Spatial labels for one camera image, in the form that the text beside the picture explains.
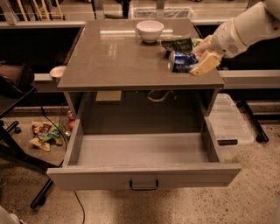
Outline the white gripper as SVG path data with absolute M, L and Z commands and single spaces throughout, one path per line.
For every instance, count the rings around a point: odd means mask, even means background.
M 221 63 L 222 55 L 224 58 L 234 58 L 248 48 L 236 30 L 235 19 L 230 18 L 221 24 L 213 35 L 208 35 L 192 49 L 198 63 L 190 70 L 190 74 L 206 74 Z

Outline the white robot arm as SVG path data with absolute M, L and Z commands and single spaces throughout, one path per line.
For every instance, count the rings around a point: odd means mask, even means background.
M 196 76 L 215 69 L 222 58 L 234 58 L 253 44 L 280 36 L 280 0 L 263 0 L 221 24 L 192 53 L 199 62 L 190 73 Z

